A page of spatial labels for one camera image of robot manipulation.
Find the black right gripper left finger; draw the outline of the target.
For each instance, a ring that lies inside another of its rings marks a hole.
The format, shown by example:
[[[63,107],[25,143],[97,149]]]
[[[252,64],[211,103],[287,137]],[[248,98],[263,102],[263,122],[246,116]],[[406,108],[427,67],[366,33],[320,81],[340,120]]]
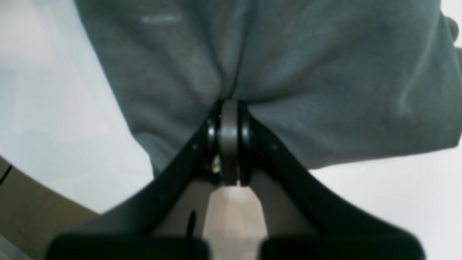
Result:
[[[151,183],[56,237],[47,260],[209,260],[202,238],[210,194],[237,184],[237,102],[218,102]]]

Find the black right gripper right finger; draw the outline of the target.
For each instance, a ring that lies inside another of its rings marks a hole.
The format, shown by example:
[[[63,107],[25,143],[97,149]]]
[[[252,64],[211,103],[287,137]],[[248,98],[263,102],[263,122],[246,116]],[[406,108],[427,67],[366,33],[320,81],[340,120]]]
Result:
[[[239,179],[261,203],[260,260],[424,260],[419,240],[312,176],[247,106],[237,106]]]

